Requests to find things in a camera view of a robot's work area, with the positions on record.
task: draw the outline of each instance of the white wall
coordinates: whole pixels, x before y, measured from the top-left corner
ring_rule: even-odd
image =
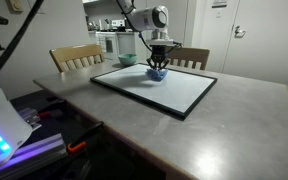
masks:
[[[89,21],[95,21],[97,24],[99,24],[98,20],[102,20],[102,23],[104,23],[105,19],[124,19],[124,16],[121,14],[121,9],[115,1],[87,3],[84,4],[84,8],[85,13],[89,16]]]
[[[6,47],[24,22],[30,8],[21,0],[25,11],[14,14],[8,9],[8,0],[0,0],[0,16],[9,19],[0,25],[0,42]],[[46,14],[38,14],[0,72],[0,84],[8,99],[40,90],[32,80],[57,73],[49,50],[58,47],[88,43],[85,14],[81,0],[44,1]]]

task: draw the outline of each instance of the cable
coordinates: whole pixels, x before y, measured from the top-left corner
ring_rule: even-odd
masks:
[[[36,0],[32,10],[30,11],[28,16],[26,17],[22,27],[17,32],[15,37],[12,39],[10,44],[7,46],[7,48],[5,49],[3,54],[0,56],[0,71],[3,68],[3,66],[5,65],[5,63],[8,61],[8,59],[10,58],[12,53],[14,52],[14,50],[17,47],[20,40],[22,39],[25,31],[27,30],[28,26],[30,25],[31,21],[33,20],[34,16],[36,15],[37,11],[40,9],[43,1],[44,0]]]
[[[174,42],[174,44],[176,44],[175,46],[173,46],[170,50],[168,50],[166,53],[170,53],[171,51],[173,51],[174,49],[181,49],[182,48],[182,43],[178,43],[178,42]]]
[[[122,14],[124,14],[124,15],[127,15],[127,14],[130,14],[134,9],[136,9],[136,7],[134,6],[134,0],[132,0],[132,9],[129,11],[129,12],[124,12],[124,10],[122,9]]]
[[[138,37],[141,38],[141,40],[142,40],[143,44],[146,46],[146,48],[147,48],[149,51],[152,52],[152,49],[146,44],[146,42],[145,42],[145,40],[144,40],[144,38],[143,38],[142,32],[139,32]]]

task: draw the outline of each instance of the white cabinet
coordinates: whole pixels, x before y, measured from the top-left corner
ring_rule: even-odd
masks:
[[[134,33],[118,33],[119,54],[136,54]]]
[[[89,32],[88,35],[90,37],[90,44],[96,44],[96,34],[95,34],[95,32]]]

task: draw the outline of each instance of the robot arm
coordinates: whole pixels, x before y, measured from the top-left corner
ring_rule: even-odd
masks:
[[[156,6],[137,10],[134,7],[134,0],[116,0],[116,2],[134,31],[153,30],[152,38],[146,41],[151,48],[147,46],[140,34],[146,47],[152,51],[152,55],[147,59],[147,62],[154,70],[162,70],[165,68],[169,63],[169,61],[165,59],[167,55],[165,47],[180,45],[180,43],[175,43],[173,39],[170,39],[168,36],[167,28],[169,19],[167,8],[165,6]]]

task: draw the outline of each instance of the chair backrest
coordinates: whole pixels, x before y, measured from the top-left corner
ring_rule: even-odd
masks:
[[[50,54],[60,72],[104,62],[102,48],[96,44],[52,49]]]
[[[171,65],[190,67],[195,69],[196,64],[201,63],[200,69],[205,70],[208,55],[210,51],[208,49],[197,49],[197,48],[185,48],[174,49],[168,55]]]

